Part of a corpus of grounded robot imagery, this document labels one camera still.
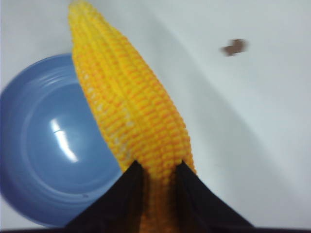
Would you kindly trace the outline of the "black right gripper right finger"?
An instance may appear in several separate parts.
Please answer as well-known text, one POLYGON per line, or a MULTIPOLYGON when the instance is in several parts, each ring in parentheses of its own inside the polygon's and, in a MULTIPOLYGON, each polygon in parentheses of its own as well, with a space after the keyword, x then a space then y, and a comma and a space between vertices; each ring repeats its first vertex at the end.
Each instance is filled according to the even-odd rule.
POLYGON ((179 228, 254 227, 207 188, 185 162, 176 167, 175 174, 179 228))

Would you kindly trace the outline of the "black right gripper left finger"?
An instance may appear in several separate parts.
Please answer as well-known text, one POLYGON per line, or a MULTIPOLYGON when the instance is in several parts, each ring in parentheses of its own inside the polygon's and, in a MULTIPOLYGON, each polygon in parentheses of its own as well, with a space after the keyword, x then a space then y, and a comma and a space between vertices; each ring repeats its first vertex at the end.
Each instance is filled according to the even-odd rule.
POLYGON ((143 169, 137 162, 112 187, 71 220, 66 229, 139 229, 143 201, 143 169))

